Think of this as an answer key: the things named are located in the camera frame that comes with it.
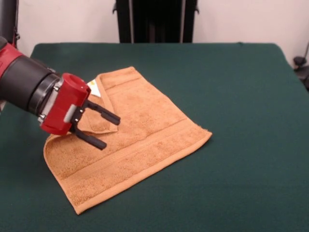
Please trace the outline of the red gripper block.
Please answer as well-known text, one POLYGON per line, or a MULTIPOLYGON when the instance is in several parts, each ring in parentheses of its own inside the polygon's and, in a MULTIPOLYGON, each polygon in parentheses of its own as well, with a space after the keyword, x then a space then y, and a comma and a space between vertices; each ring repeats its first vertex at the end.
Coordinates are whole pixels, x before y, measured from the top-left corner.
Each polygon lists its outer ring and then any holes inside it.
POLYGON ((71 123, 75 111, 84 103, 85 108, 100 113, 105 120, 114 125, 120 124, 119 116, 87 100, 90 92, 91 89, 84 80, 73 74, 64 73, 60 82, 54 86, 52 94, 42 111, 44 119, 41 122, 41 129, 55 135, 64 135, 70 131, 70 133, 93 147, 99 150, 105 149, 107 144, 104 141, 92 135, 87 135, 76 124, 71 123))

